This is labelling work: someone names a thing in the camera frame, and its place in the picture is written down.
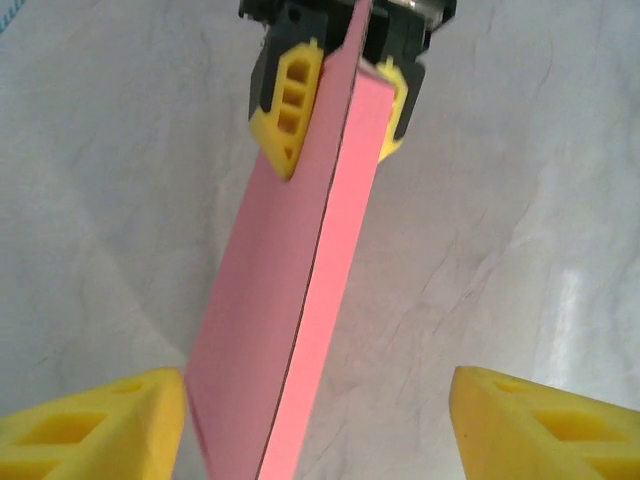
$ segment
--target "pink rectangular object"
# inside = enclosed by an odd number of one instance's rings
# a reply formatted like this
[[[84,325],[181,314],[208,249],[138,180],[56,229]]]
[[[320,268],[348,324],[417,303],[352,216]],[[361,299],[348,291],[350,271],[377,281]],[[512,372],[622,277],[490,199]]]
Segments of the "pink rectangular object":
[[[293,178],[259,155],[186,370],[209,477],[295,473],[393,104],[358,68],[356,4],[325,64]]]

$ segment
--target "white marble countertop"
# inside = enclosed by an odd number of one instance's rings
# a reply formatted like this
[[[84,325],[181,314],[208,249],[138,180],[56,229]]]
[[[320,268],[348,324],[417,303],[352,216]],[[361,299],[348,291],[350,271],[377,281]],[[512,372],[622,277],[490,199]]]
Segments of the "white marble countertop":
[[[0,36],[0,414],[184,364],[257,148],[236,10],[30,0]],[[638,25],[635,0],[460,0],[377,174],[300,479],[462,479],[459,364],[640,409]],[[204,478],[189,431],[175,478]]]

